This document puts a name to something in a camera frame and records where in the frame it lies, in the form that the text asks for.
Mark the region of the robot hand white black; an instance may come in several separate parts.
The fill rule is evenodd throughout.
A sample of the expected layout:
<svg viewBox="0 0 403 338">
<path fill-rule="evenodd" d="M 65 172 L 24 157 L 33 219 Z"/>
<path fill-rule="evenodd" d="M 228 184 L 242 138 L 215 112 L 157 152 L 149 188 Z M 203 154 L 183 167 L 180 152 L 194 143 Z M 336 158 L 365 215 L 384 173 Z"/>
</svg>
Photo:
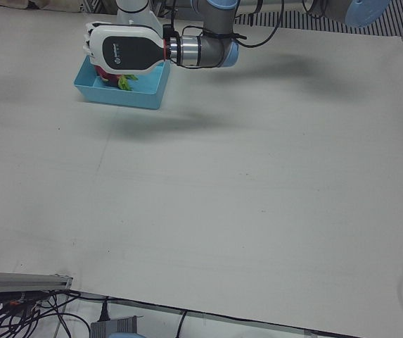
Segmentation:
<svg viewBox="0 0 403 338">
<path fill-rule="evenodd" d="M 167 42 L 153 28 L 86 24 L 83 50 L 92 65 L 114 75 L 144 75 L 168 59 Z"/>
</svg>

